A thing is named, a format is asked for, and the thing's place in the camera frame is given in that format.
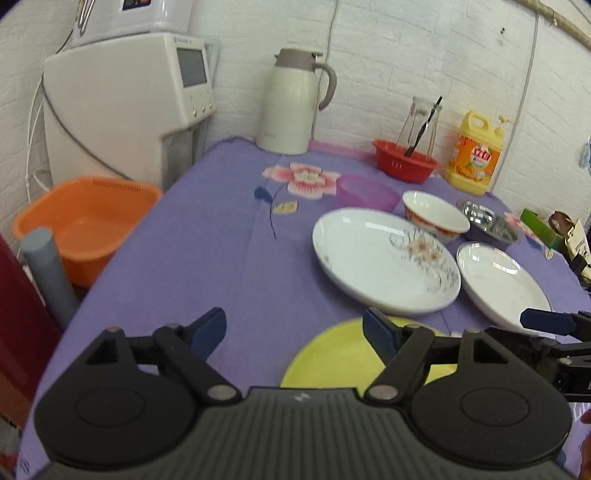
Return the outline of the brown white paper bag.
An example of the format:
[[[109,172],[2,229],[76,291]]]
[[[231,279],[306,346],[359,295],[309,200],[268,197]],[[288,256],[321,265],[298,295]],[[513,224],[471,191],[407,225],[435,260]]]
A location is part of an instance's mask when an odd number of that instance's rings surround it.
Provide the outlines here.
[[[551,228],[564,239],[569,266],[585,287],[590,286],[590,246],[580,220],[573,221],[567,214],[555,211],[549,217]]]

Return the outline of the clear glass pitcher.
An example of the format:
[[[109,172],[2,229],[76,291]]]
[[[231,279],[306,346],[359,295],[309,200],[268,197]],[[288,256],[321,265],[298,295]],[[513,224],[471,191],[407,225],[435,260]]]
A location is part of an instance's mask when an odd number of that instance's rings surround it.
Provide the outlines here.
[[[422,153],[431,156],[435,147],[443,97],[436,101],[414,96],[397,144],[406,154]]]

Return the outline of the grey pipe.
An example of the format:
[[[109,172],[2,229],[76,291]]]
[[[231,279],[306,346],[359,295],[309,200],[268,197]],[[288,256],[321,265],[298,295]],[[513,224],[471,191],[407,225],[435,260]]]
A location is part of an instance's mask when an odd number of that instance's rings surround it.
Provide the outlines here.
[[[73,319],[79,302],[66,275],[53,232],[39,227],[21,241],[25,261],[47,309],[65,330]]]

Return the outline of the yellow plastic plate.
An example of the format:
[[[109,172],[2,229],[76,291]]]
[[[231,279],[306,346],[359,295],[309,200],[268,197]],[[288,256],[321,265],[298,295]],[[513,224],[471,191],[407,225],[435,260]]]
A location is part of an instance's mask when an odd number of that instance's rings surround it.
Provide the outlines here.
[[[361,318],[331,327],[308,342],[280,382],[281,388],[352,388],[360,395],[385,368],[363,336]]]

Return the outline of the orange plastic basin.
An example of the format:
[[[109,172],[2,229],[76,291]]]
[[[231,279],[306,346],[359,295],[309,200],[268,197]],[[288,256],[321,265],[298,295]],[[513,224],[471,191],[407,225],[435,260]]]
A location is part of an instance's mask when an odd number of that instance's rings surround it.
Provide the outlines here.
[[[162,196],[146,183],[81,177],[54,187],[19,213],[13,234],[21,240],[39,227],[49,228],[69,281],[91,288]]]

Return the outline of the white thermos jug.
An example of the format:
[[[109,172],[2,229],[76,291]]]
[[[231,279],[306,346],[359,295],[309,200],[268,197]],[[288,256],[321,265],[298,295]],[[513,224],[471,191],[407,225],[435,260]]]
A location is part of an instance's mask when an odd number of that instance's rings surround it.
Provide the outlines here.
[[[318,58],[321,52],[283,48],[263,93],[256,146],[283,155],[303,155],[311,142],[315,114],[332,102],[335,70]]]

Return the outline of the white water dispenser machine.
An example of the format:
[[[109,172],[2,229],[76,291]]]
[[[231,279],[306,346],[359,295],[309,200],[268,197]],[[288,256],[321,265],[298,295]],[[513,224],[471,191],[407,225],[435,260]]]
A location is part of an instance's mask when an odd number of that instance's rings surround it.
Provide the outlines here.
[[[216,110],[214,43],[146,33],[46,59],[45,141],[55,185],[84,176],[169,189],[192,166],[193,132]]]

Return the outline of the green box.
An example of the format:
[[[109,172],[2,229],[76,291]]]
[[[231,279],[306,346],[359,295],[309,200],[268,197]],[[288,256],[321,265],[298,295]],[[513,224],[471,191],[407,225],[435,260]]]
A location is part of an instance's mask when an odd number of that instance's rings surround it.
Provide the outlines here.
[[[525,208],[521,213],[520,220],[546,247],[560,253],[566,252],[564,237],[556,233],[549,223],[536,212]]]

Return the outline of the large floral white plate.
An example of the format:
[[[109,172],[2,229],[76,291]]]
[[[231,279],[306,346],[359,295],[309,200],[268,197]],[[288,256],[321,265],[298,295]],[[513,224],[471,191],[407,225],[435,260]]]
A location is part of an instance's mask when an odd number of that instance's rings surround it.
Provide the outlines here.
[[[430,314],[460,293],[459,268],[446,246],[394,214],[333,210],[315,223],[311,241],[325,274],[342,292],[385,313]]]

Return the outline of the yellow dish soap bottle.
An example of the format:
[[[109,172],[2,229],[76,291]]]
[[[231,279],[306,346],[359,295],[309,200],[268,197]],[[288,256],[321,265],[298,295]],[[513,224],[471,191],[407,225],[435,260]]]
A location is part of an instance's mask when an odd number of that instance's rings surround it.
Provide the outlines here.
[[[513,123],[505,116],[498,120],[494,125],[489,117],[474,110],[465,114],[444,175],[454,188],[475,196],[488,191],[504,148],[504,126]]]

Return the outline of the red plastic basket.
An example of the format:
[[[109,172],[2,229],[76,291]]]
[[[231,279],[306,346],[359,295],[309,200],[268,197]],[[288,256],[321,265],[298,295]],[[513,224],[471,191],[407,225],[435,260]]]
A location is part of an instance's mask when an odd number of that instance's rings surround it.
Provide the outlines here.
[[[438,161],[422,153],[406,156],[405,148],[394,142],[376,139],[373,145],[378,169],[394,179],[421,184],[440,168]]]

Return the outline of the small white plate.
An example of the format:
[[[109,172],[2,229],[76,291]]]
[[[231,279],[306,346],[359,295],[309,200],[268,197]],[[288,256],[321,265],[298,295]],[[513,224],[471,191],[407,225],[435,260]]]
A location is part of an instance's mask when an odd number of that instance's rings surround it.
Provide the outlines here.
[[[543,289],[516,260],[478,242],[461,245],[456,260],[468,297],[494,324],[530,336],[554,337],[527,329],[520,322],[522,312],[528,308],[552,308]]]

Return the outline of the white ceramic bowl red pattern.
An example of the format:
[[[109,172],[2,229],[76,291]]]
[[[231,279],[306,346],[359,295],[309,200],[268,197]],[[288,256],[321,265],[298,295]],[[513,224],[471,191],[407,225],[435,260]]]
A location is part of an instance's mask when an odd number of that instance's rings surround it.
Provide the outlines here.
[[[471,224],[466,215],[438,196],[407,191],[402,201],[408,221],[426,230],[444,245],[470,230]]]

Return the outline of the purple plastic bowl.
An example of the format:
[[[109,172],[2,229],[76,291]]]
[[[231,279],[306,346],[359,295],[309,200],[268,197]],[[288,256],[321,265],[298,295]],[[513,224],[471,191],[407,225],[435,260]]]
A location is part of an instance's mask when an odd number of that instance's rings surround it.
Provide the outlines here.
[[[392,213],[401,196],[381,181],[359,175],[342,175],[335,183],[335,199],[341,208],[366,208]]]

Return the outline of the stainless steel bowl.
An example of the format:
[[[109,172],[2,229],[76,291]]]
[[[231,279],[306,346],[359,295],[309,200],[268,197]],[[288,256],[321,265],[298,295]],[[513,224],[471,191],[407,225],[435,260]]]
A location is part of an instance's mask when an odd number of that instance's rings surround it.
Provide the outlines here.
[[[468,240],[500,250],[520,242],[517,229],[490,208],[470,200],[458,200],[456,206],[470,222],[470,229],[464,234]]]

